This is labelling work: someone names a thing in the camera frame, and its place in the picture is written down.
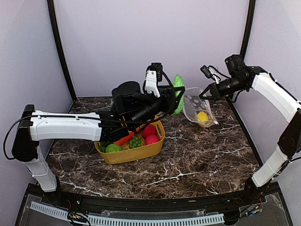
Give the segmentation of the yellow lemon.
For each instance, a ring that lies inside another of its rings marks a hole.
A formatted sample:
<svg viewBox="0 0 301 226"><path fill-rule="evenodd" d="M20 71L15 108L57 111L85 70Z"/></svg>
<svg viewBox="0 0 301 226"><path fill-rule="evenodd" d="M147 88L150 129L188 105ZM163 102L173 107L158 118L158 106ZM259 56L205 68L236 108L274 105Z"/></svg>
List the yellow lemon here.
<svg viewBox="0 0 301 226"><path fill-rule="evenodd" d="M206 122L209 120L209 117L206 112L201 111L197 114L197 119L199 122Z"/></svg>

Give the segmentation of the green bumpy cucumber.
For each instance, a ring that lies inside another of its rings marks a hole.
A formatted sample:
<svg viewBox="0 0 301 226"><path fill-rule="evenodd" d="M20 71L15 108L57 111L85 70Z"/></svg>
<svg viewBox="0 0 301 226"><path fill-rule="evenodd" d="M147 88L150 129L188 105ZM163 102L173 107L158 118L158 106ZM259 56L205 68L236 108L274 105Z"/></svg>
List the green bumpy cucumber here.
<svg viewBox="0 0 301 226"><path fill-rule="evenodd" d="M184 87L183 78L179 74L177 74L175 76L173 86L174 86L175 89L178 88L178 87ZM179 96L181 96L181 98L178 101L178 106L174 110L174 115L178 115L183 109L183 105L184 105L183 94L184 94L184 91L179 90L179 91L175 92L176 99L178 99Z"/></svg>

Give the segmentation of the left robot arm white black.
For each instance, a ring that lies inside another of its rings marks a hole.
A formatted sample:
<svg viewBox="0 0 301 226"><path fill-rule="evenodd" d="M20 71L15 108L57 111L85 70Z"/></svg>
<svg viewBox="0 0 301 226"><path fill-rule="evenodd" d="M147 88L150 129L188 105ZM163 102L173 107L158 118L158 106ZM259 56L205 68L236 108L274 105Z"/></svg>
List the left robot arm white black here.
<svg viewBox="0 0 301 226"><path fill-rule="evenodd" d="M59 180L43 157L39 142L49 139L82 139L97 142L115 142L137 128L157 122L155 116L162 112L172 114L177 108L185 88L157 86L156 91L135 81L124 82L113 89L113 106L99 113L47 113L27 105L17 126L12 146L13 159L23 162L37 180L48 198L56 205L66 202Z"/></svg>

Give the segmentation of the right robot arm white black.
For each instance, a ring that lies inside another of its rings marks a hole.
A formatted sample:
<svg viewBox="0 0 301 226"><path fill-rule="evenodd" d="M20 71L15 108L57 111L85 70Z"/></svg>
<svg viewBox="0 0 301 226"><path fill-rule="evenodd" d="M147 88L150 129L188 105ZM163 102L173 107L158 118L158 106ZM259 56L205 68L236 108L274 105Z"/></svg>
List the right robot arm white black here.
<svg viewBox="0 0 301 226"><path fill-rule="evenodd" d="M234 92L254 89L265 97L288 123L280 136L276 150L256 171L249 187L240 193L240 200L250 204L258 197L257 188L267 184L281 172L301 150L301 102L283 88L276 79L259 66L247 66L241 55L231 55L225 59L230 76L223 81L208 85L199 95L203 100L220 100Z"/></svg>

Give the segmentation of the clear zip top bag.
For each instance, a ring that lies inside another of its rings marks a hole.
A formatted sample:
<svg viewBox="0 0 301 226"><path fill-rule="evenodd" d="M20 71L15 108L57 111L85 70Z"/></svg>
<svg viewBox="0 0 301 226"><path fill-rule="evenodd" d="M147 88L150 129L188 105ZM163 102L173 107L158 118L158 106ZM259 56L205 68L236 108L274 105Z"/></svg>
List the clear zip top bag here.
<svg viewBox="0 0 301 226"><path fill-rule="evenodd" d="M202 100L199 95L202 93L201 88L193 87L187 88L184 92L184 105L183 113L185 117L203 128L209 128L213 125L218 125L218 121L211 111L211 107L208 100ZM201 111L207 113L209 120L206 122L199 122L197 114Z"/></svg>

